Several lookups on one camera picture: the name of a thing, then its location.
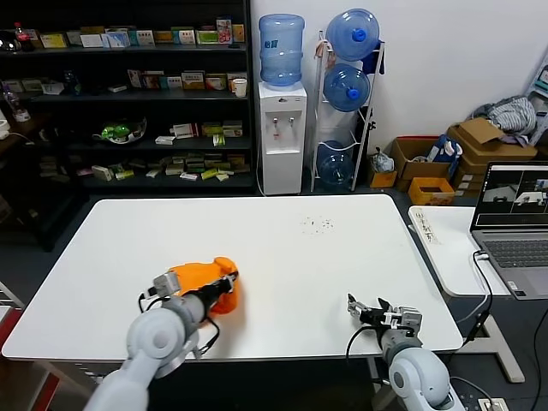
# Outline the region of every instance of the cloth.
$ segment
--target cloth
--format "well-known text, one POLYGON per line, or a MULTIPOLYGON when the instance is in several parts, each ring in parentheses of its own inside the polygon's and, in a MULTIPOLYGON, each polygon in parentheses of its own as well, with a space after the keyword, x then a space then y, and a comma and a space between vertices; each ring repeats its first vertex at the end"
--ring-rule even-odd
MULTIPOLYGON (((225 257, 216 257, 210 264, 188 263, 172 267, 170 271, 176 273, 181 285, 179 295, 183 295, 190 290, 199 289, 203 285, 213 283, 231 272, 238 271, 238 269, 232 260, 225 257)), ((234 291, 230 294, 221 295, 217 304, 211 309, 212 313, 227 314, 238 306, 239 283, 240 279, 238 278, 234 285, 234 291)))
MULTIPOLYGON (((524 96, 505 98, 495 104, 484 104, 476 109, 470 117, 484 117, 493 126, 500 128, 510 136, 530 134, 537 125, 535 109, 524 96)), ((511 142, 521 143, 516 139, 511 142)))

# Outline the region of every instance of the wire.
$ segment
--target wire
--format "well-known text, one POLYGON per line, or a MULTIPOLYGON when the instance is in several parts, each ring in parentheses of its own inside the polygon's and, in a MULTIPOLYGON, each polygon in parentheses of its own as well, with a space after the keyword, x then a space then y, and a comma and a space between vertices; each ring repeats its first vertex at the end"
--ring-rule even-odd
POLYGON ((461 377, 450 377, 450 379, 456 379, 457 381, 462 381, 464 384, 468 384, 468 385, 470 385, 472 388, 475 388, 477 391, 479 391, 481 394, 483 394, 484 396, 487 397, 487 399, 489 400, 489 403, 491 404, 491 409, 494 409, 493 399, 491 398, 491 396, 490 396, 489 394, 487 394, 487 391, 485 391, 483 388, 479 387, 478 385, 474 384, 474 383, 471 382, 471 381, 468 381, 468 380, 465 379, 465 378, 461 378, 461 377))
POLYGON ((146 306, 146 310, 145 311, 148 311, 152 308, 152 306, 154 304, 156 304, 158 301, 167 301, 169 298, 168 297, 158 297, 156 299, 154 299, 148 306, 146 306))
POLYGON ((491 297, 492 297, 492 292, 488 293, 488 291, 487 291, 488 289, 491 289, 491 286, 489 285, 489 283, 487 282, 485 276, 483 275, 483 271, 479 268, 477 262, 475 261, 474 255, 475 255, 475 253, 472 254, 472 259, 474 260, 474 264, 478 268, 479 273, 481 274, 481 277, 479 279, 481 280, 480 284, 481 284, 481 288, 483 289, 483 291, 485 293, 485 296, 484 296, 483 300, 470 312, 469 315, 467 315, 466 317, 464 317, 462 319, 457 320, 456 321, 457 324, 463 323, 467 319, 470 319, 471 317, 473 317, 480 310, 480 308, 485 304, 485 302, 489 298, 489 294, 491 294, 491 297))
POLYGON ((485 284, 487 284, 487 288, 489 289, 489 296, 491 297, 491 299, 489 300, 489 305, 487 306, 486 311, 490 313, 491 312, 491 307, 493 305, 493 290, 491 288, 491 285, 487 281, 487 277, 485 276, 485 274, 483 273, 483 271, 480 268, 480 265, 478 264, 478 260, 476 259, 476 257, 479 256, 479 255, 487 255, 487 253, 485 251, 482 251, 482 250, 474 251, 474 253, 472 254, 472 261, 474 262, 476 268, 479 271, 479 274, 481 274, 482 278, 485 281, 485 284))
POLYGON ((28 137, 26 137, 26 136, 23 135, 23 134, 19 134, 19 133, 9 133, 8 135, 18 135, 19 137, 25 139, 25 140, 28 141, 29 143, 34 144, 34 141, 32 141, 31 139, 29 139, 28 137))
POLYGON ((350 366, 350 349, 352 348, 352 343, 354 342, 354 340, 356 339, 356 337, 361 334, 363 331, 366 331, 366 330, 375 330, 375 327, 371 327, 370 325, 365 325, 361 328, 359 328, 353 336, 350 337, 350 341, 348 341, 348 345, 346 346, 346 355, 344 356, 344 358, 346 359, 346 363, 348 366, 350 366))
POLYGON ((139 311, 143 313, 143 306, 140 304, 141 301, 145 299, 145 295, 140 293, 139 299, 137 300, 137 305, 139 306, 139 311))
POLYGON ((534 409, 537 407, 537 402, 539 402, 540 398, 540 389, 542 388, 542 370, 540 368, 540 361, 539 361, 539 353, 537 352, 537 337, 539 336, 539 330, 542 323, 544 323, 546 315, 548 315, 548 308, 546 308, 545 313, 542 315, 542 318, 539 321, 539 325, 537 325, 537 329, 534 331, 534 337, 533 337, 533 352, 534 352, 534 360, 537 364, 537 375, 539 376, 539 386, 537 387, 537 395, 534 397, 533 406, 531 407, 531 411, 534 411, 534 409))
POLYGON ((255 180, 257 180, 257 187, 259 188, 259 191, 260 191, 261 195, 263 197, 266 197, 266 194, 263 191, 263 189, 261 188, 260 183, 259 183, 259 154, 260 154, 260 145, 259 145, 259 142, 257 142, 257 160, 256 160, 257 165, 255 166, 255 180))
POLYGON ((205 319, 207 319, 210 323, 213 324, 213 326, 215 327, 215 329, 217 330, 217 332, 215 333, 215 335, 211 338, 211 340, 209 340, 208 342, 205 343, 205 345, 200 348, 200 354, 201 355, 204 355, 207 351, 209 351, 209 349, 211 347, 213 347, 213 344, 215 343, 215 341, 219 338, 219 336, 221 335, 221 329, 219 328, 219 326, 215 323, 215 321, 213 321, 211 319, 211 317, 205 317, 205 319))

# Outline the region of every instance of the orange box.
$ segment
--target orange box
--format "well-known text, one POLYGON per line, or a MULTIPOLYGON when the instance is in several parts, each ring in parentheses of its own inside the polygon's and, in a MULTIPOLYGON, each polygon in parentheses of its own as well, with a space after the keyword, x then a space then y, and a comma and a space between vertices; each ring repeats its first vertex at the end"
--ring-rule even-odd
POLYGON ((416 206, 450 206, 455 197, 447 180, 436 177, 415 177, 408 194, 416 206))
POLYGON ((396 182, 397 171, 394 170, 391 173, 375 173, 371 170, 372 178, 369 183, 370 188, 390 188, 394 187, 396 182))

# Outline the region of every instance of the laptop keyboard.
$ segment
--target laptop keyboard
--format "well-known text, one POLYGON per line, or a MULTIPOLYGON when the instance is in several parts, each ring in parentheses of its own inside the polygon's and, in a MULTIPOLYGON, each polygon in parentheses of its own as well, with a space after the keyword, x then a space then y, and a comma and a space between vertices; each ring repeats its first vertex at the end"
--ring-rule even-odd
POLYGON ((485 241, 503 268, 548 267, 548 240, 485 241))

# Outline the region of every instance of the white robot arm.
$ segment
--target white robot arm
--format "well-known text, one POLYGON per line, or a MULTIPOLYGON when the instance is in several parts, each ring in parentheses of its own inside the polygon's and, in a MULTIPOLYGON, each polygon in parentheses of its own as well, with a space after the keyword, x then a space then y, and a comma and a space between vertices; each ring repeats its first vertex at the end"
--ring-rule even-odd
POLYGON ((175 273, 156 278, 154 286, 162 307, 142 313, 131 324, 128 359, 104 379, 84 411, 145 411, 153 378, 177 369, 190 352, 198 359, 211 347, 214 339, 198 348, 199 325, 208 319, 218 298, 232 292, 237 275, 233 272, 183 297, 174 296, 180 291, 175 273))
POLYGON ((411 307, 371 308, 348 295, 348 311, 377 332, 390 385, 408 411, 465 411, 445 364, 417 337, 422 315, 411 307))

